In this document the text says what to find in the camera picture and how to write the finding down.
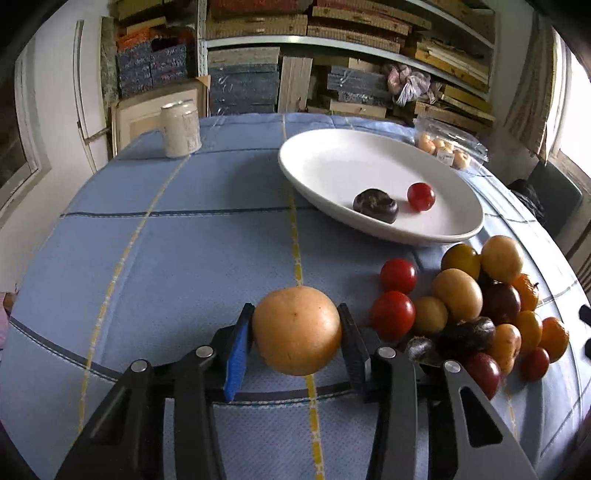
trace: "stacked boxes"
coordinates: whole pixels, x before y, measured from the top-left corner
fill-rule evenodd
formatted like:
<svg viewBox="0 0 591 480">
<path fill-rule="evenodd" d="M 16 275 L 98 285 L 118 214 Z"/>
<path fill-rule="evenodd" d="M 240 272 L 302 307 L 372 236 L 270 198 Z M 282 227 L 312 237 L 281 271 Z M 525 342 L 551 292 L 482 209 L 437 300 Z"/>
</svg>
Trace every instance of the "stacked boxes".
<svg viewBox="0 0 591 480">
<path fill-rule="evenodd" d="M 272 113 L 279 90 L 278 47 L 236 48 L 209 55 L 211 114 Z"/>
<path fill-rule="evenodd" d="M 187 79 L 194 73 L 191 46 L 174 44 L 175 38 L 159 37 L 154 29 L 145 28 L 118 40 L 119 87 L 123 98 Z"/>
</svg>

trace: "cherry tomato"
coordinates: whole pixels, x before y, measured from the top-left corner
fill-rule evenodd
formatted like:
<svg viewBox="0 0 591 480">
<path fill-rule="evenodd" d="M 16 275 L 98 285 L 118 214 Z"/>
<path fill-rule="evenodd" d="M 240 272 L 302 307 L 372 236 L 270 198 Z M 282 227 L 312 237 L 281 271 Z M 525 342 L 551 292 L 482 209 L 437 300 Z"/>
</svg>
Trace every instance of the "cherry tomato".
<svg viewBox="0 0 591 480">
<path fill-rule="evenodd" d="M 541 347 L 536 347 L 521 360 L 519 366 L 521 378 L 525 382 L 537 382 L 546 374 L 549 366 L 548 352 Z"/>
<path fill-rule="evenodd" d="M 414 323 L 414 305 L 402 292 L 387 291 L 369 311 L 369 321 L 378 335 L 387 342 L 400 340 Z"/>
<path fill-rule="evenodd" d="M 388 260 L 379 273 L 384 291 L 397 290 L 409 294 L 417 284 L 417 269 L 403 258 Z"/>
<path fill-rule="evenodd" d="M 418 212 L 426 212 L 435 203 L 435 192 L 426 183 L 413 183 L 407 192 L 410 206 Z"/>
</svg>

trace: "white can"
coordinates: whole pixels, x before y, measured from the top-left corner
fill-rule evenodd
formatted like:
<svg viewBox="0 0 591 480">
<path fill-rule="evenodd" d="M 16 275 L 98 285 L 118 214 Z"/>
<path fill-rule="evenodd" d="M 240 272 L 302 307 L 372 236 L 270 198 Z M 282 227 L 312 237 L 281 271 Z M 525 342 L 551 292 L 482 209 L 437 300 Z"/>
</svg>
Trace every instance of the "white can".
<svg viewBox="0 0 591 480">
<path fill-rule="evenodd" d="M 160 109 L 160 131 L 166 156 L 186 157 L 201 148 L 199 116 L 192 100 L 164 105 Z"/>
</svg>

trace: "blue tablecloth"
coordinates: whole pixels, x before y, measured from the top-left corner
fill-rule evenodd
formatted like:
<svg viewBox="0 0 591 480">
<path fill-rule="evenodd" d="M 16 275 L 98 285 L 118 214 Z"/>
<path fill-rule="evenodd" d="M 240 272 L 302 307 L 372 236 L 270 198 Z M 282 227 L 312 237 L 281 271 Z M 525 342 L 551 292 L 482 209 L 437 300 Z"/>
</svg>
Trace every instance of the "blue tablecloth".
<svg viewBox="0 0 591 480">
<path fill-rule="evenodd" d="M 173 362 L 233 323 L 245 302 L 296 283 L 347 302 L 359 320 L 380 294 L 385 260 L 420 269 L 411 295 L 426 294 L 445 246 L 412 248 L 339 224 L 294 193 L 280 172 L 286 138 L 351 128 L 410 142 L 390 122 L 312 114 L 202 120 L 203 147 L 166 159 L 159 132 L 135 139 L 92 177 L 30 266 L 0 367 L 0 420 L 41 480 L 53 479 L 77 431 L 119 373 L 137 358 Z M 546 231 L 484 168 L 459 173 L 485 210 L 478 251 L 492 235 L 518 239 L 524 271 L 540 282 L 542 318 L 562 318 L 571 344 L 541 382 L 509 376 L 492 400 L 542 479 L 560 472 L 591 406 L 587 303 Z M 342 357 L 313 381 L 276 374 L 256 351 L 237 401 L 215 407 L 229 479 L 363 479 L 376 405 L 346 385 Z M 310 409 L 319 428 L 311 432 Z M 174 478 L 172 416 L 165 418 L 166 478 Z M 313 455 L 312 443 L 317 447 Z"/>
</svg>

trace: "white plate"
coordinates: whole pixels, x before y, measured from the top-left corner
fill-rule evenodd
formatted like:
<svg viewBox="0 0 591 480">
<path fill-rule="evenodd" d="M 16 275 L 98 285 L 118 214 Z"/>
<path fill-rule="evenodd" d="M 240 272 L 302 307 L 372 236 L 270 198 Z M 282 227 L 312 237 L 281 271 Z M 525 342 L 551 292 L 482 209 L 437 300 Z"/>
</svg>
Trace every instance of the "white plate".
<svg viewBox="0 0 591 480">
<path fill-rule="evenodd" d="M 449 244 L 476 235 L 484 223 L 480 201 L 448 166 L 412 145 L 366 132 L 323 129 L 298 134 L 279 152 L 279 165 L 316 208 L 357 230 L 405 244 Z M 424 181 L 436 201 L 413 212 L 407 190 Z M 397 220 L 388 224 L 353 210 L 353 199 L 374 188 L 398 201 Z"/>
</svg>

